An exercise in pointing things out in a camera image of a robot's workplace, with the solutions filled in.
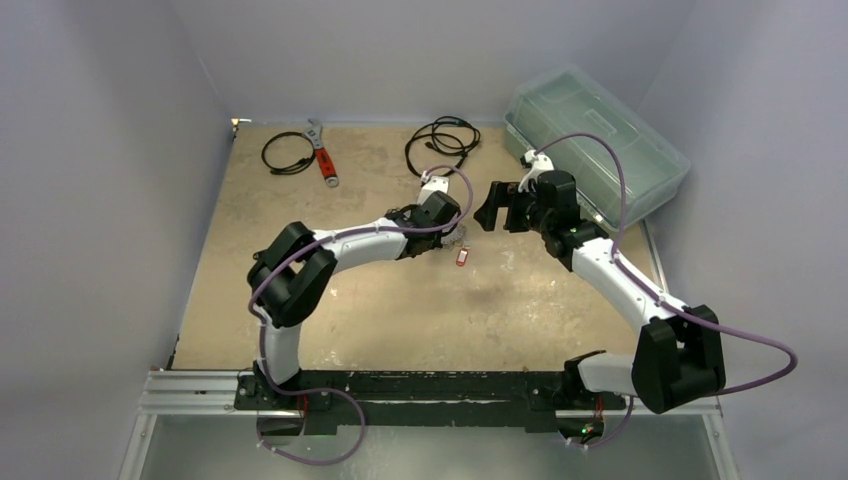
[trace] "black mounting base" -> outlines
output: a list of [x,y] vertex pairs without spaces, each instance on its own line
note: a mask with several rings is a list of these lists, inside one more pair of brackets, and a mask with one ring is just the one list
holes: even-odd
[[[523,427],[528,433],[556,432],[557,410],[586,410],[597,396],[569,399],[561,372],[406,372],[305,370],[286,390],[333,387],[360,403],[368,425],[418,427]],[[621,397],[604,393],[606,409],[625,408]],[[334,395],[310,394],[306,435],[332,435],[339,425],[358,425],[353,405]],[[295,410],[296,398],[278,395],[258,369],[239,377],[236,410]]]

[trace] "adjustable wrench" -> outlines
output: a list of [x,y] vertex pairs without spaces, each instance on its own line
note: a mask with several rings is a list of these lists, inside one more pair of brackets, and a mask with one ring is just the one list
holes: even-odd
[[321,141],[321,122],[318,120],[309,119],[312,124],[308,130],[303,132],[303,136],[312,142],[312,148],[315,150],[315,158],[318,160],[318,166],[321,168],[321,175],[324,176],[324,183],[328,187],[337,187],[339,185],[339,176],[336,175],[336,167],[333,166],[333,161],[330,160],[330,154],[324,148],[324,142]]

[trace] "red wrench handle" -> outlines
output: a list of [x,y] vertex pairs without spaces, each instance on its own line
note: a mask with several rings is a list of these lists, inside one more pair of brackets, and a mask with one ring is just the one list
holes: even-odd
[[324,176],[324,183],[330,187],[336,187],[339,184],[339,176],[336,175],[336,167],[333,166],[333,161],[330,160],[330,154],[326,148],[315,150],[315,158],[318,160],[318,166],[321,167],[321,175]]

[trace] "wrench jaw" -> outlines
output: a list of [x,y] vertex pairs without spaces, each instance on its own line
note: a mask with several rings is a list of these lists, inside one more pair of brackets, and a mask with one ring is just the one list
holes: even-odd
[[321,141],[321,130],[323,129],[323,126],[321,125],[321,122],[314,118],[310,118],[309,123],[312,126],[303,132],[303,136],[312,142],[312,148],[320,150],[324,148],[324,142]]

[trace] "small red object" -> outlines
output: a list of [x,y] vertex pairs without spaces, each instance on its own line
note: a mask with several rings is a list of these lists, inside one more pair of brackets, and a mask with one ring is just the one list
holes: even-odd
[[464,267],[465,262],[468,260],[468,249],[462,247],[459,249],[459,253],[456,254],[456,265],[459,267]]
[[327,153],[327,149],[316,149],[315,158],[318,159],[318,166],[321,167],[321,175],[324,175],[324,182],[327,186],[337,186],[339,184],[339,176],[336,175],[336,167],[333,166],[333,161],[330,160],[330,154]]

